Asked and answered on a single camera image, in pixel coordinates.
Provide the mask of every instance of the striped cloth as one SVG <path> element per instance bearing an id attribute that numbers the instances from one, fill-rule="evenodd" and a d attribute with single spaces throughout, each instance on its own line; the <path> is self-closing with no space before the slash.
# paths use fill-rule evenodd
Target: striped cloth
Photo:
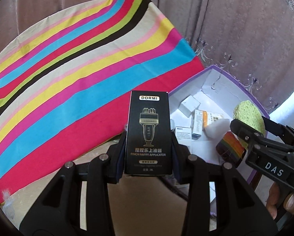
<path id="1" fill-rule="evenodd" d="M 0 53 L 0 201 L 127 123 L 130 91 L 171 91 L 203 66 L 150 0 L 94 0 Z"/>

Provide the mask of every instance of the dormi logo label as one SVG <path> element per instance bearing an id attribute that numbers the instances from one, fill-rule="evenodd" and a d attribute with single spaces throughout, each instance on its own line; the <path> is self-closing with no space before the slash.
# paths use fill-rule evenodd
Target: dormi logo label
<path id="1" fill-rule="evenodd" d="M 140 96 L 140 100 L 150 100 L 150 101 L 159 101 L 158 96 Z"/>

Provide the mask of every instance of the black box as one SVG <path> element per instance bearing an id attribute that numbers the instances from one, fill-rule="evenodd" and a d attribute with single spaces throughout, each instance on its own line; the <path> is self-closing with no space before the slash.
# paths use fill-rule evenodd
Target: black box
<path id="1" fill-rule="evenodd" d="M 125 173 L 145 176 L 172 174 L 168 93 L 132 91 Z"/>

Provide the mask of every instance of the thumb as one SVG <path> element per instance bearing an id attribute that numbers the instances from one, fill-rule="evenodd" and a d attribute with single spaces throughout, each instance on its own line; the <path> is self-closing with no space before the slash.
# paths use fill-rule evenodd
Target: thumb
<path id="1" fill-rule="evenodd" d="M 289 194 L 284 201 L 286 211 L 294 215 L 294 194 Z"/>

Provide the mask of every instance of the pink velvet curtain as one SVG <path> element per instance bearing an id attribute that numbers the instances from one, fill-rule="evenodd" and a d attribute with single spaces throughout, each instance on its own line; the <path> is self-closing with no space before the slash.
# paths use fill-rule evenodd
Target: pink velvet curtain
<path id="1" fill-rule="evenodd" d="M 43 18 L 89 0 L 1 0 L 0 52 Z M 243 83 L 252 74 L 262 88 L 255 96 L 285 101 L 294 91 L 294 11 L 284 0 L 152 0 L 180 33 L 201 37 L 213 48 L 206 55 L 238 66 L 231 73 Z"/>

